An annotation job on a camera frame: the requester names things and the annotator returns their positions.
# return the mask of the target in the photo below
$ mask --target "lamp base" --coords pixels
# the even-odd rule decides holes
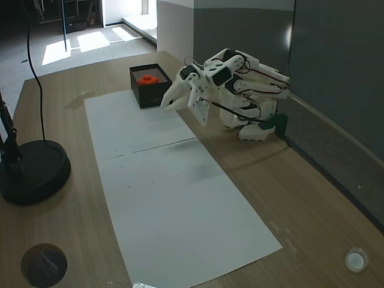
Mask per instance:
[[[10,203],[30,205],[58,192],[68,180],[71,164],[64,148],[53,141],[33,141],[20,146],[20,177],[0,163],[0,193]]]

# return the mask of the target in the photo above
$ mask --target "orange block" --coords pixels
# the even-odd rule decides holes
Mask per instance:
[[[137,81],[137,84],[139,86],[144,86],[144,85],[150,85],[150,84],[156,84],[159,83],[160,79],[158,77],[154,77],[152,75],[144,75],[142,78]]]

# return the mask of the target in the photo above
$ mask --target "table surface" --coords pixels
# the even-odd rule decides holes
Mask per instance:
[[[20,271],[23,254],[50,243],[68,259],[56,287],[130,287],[109,217],[92,148],[83,100],[130,89],[129,67],[159,63],[172,78],[182,64],[166,52],[132,56],[41,77],[46,135],[67,150],[72,174],[49,200],[28,207],[0,198],[0,286],[30,287]],[[26,81],[14,123],[23,144],[41,138],[38,86]],[[201,127],[188,111],[180,116],[205,145],[283,249],[204,288],[384,287],[384,237],[315,168],[271,136],[241,142],[226,130],[213,109]],[[370,261],[361,274],[344,264],[353,247]]]

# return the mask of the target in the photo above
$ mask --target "gray panel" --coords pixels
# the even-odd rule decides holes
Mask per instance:
[[[167,51],[183,61],[193,55],[192,8],[157,2],[157,50]]]
[[[384,2],[298,0],[292,91],[384,160]]]
[[[195,8],[256,8],[293,11],[295,0],[195,0]]]
[[[293,12],[195,9],[194,57],[203,62],[224,48],[244,51],[282,72],[287,69]]]

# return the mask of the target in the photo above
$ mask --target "robotic arm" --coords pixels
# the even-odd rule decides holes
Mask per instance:
[[[165,93],[161,108],[188,108],[201,125],[206,125],[209,104],[221,108],[220,119],[229,128],[244,126],[242,140],[265,140],[276,132],[284,137],[287,116],[277,114],[277,100],[288,96],[290,79],[263,65],[252,56],[225,49],[204,66],[183,67]],[[220,104],[213,102],[218,91]]]

